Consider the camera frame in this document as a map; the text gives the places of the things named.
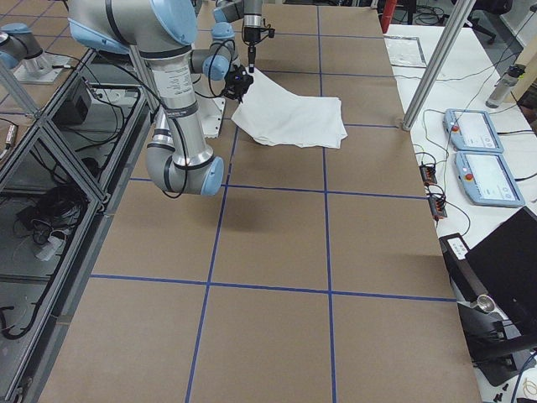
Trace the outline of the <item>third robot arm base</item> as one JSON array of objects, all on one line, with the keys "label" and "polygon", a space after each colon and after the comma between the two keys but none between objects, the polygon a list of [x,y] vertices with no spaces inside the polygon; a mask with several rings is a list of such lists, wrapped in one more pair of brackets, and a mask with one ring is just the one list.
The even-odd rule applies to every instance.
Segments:
[{"label": "third robot arm base", "polygon": [[69,56],[46,53],[23,23],[1,27],[1,62],[14,71],[18,81],[28,84],[52,84],[70,67]]}]

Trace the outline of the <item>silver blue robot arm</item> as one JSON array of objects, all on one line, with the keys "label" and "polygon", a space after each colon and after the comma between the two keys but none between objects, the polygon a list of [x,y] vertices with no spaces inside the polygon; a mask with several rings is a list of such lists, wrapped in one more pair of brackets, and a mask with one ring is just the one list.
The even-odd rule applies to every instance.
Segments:
[{"label": "silver blue robot arm", "polygon": [[275,29],[266,24],[262,0],[217,1],[213,10],[217,23],[242,20],[242,42],[248,47],[248,72],[254,73],[256,47],[267,38],[275,36]]},{"label": "silver blue robot arm", "polygon": [[253,76],[240,64],[230,24],[213,30],[208,50],[193,50],[196,11],[190,1],[72,1],[72,37],[84,46],[126,55],[136,47],[148,64],[159,102],[147,148],[149,177],[162,191],[213,196],[224,162],[206,143],[193,74],[224,80],[222,95],[242,100]]}]

